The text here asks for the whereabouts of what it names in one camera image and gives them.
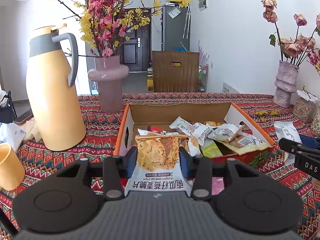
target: red patterned fabric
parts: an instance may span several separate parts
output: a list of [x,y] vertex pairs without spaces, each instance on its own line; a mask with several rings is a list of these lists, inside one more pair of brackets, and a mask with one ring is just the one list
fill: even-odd
[[[124,94],[125,104],[235,102],[275,141],[277,141],[277,137],[273,127],[274,121],[293,121],[299,133],[311,137],[315,134],[311,130],[310,124],[303,123],[292,115],[292,108],[281,108],[272,102],[272,98],[273,96],[271,95],[258,94]],[[17,156],[25,168],[25,178],[17,189],[12,191],[2,190],[0,192],[0,208],[2,208],[14,225],[17,226],[11,210],[12,200],[26,187],[31,186],[40,179],[46,178],[57,171],[57,169],[61,169],[79,158],[86,157],[91,162],[101,162],[104,158],[113,154],[123,112],[115,114],[101,112],[98,96],[80,96],[79,104],[87,129],[87,135],[79,145],[64,152],[52,152],[43,143],[28,141],[19,148]],[[274,109],[280,110],[280,113],[274,116],[267,116],[264,119],[256,115],[256,111],[270,111]],[[296,191],[301,196],[304,203],[304,212],[301,216],[297,232],[304,239],[315,239],[318,225],[316,217],[320,213],[320,191],[312,186],[311,177],[297,170],[292,165],[284,166],[282,152],[278,145],[276,145],[267,163],[259,170]],[[102,180],[100,178],[92,181],[92,190],[98,194],[101,193]],[[0,239],[9,238],[10,235],[6,229],[0,227]]]

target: thermos lid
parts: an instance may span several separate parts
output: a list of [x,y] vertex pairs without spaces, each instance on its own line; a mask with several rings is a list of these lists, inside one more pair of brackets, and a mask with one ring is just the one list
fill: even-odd
[[37,36],[41,36],[44,34],[49,34],[52,32],[57,32],[60,29],[66,28],[67,24],[63,23],[62,25],[59,26],[45,26],[45,27],[41,27],[38,29],[35,29],[32,31],[32,38],[37,37]]

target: yellow cup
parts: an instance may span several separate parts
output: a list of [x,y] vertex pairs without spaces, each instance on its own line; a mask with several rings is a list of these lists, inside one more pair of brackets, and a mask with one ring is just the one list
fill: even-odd
[[24,168],[9,143],[0,144],[0,187],[13,190],[24,178]]

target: floor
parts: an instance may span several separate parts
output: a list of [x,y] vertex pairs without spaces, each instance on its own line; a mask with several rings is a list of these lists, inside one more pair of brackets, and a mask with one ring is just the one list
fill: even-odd
[[129,75],[122,80],[123,93],[148,93],[147,87],[148,73],[129,73]]
[[16,109],[17,116],[24,114],[26,111],[28,111],[31,107],[29,104],[29,101],[16,101],[13,102],[14,108]]

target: green snack package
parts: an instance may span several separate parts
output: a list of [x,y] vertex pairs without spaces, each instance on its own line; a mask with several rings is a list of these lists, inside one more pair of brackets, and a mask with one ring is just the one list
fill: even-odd
[[200,146],[203,156],[206,156],[208,158],[215,158],[223,156],[221,151],[219,150],[218,146],[212,139],[205,139],[204,145]]

